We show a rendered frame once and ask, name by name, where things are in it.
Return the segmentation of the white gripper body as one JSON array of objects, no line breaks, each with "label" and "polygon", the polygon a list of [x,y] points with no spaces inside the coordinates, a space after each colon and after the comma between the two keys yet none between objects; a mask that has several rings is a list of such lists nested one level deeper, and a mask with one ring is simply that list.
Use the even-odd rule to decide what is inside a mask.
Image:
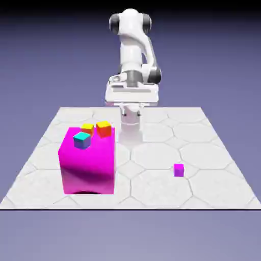
[{"label": "white gripper body", "polygon": [[144,103],[156,105],[159,101],[157,84],[138,82],[137,87],[128,87],[126,82],[108,82],[105,101],[111,105],[119,103]]}]

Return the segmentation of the small orange cube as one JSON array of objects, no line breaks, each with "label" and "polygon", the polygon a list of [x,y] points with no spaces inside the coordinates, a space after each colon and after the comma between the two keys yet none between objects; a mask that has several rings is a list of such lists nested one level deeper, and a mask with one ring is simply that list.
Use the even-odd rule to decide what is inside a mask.
[{"label": "small orange cube", "polygon": [[112,134],[112,126],[107,121],[97,122],[96,132],[101,138],[109,137]]}]

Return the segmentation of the small yellow cube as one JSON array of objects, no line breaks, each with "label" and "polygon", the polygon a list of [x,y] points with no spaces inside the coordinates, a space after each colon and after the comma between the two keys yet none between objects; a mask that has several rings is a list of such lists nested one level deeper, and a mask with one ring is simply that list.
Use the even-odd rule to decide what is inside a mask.
[{"label": "small yellow cube", "polygon": [[85,123],[81,126],[81,131],[92,136],[94,133],[94,125]]}]

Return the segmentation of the small cyan cube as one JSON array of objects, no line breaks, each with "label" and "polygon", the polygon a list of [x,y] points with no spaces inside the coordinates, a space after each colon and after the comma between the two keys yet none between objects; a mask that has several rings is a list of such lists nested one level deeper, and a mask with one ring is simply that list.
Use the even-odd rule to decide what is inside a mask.
[{"label": "small cyan cube", "polygon": [[85,149],[90,146],[91,135],[85,132],[79,132],[73,136],[74,146],[80,149]]}]

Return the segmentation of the small purple cube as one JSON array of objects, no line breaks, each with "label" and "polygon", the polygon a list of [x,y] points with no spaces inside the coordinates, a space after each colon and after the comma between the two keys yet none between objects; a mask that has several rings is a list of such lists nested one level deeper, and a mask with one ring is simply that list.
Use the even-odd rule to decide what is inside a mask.
[{"label": "small purple cube", "polygon": [[184,165],[183,164],[174,164],[173,173],[175,177],[184,177]]}]

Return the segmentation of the large magenta box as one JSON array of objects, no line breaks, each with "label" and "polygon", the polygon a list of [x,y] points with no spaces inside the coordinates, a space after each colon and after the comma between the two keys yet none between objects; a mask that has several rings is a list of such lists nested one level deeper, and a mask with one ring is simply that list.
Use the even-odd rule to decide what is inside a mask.
[{"label": "large magenta box", "polygon": [[79,132],[79,127],[70,127],[58,150],[64,193],[114,194],[115,129],[104,138],[94,133],[85,149],[74,146],[73,136]]}]

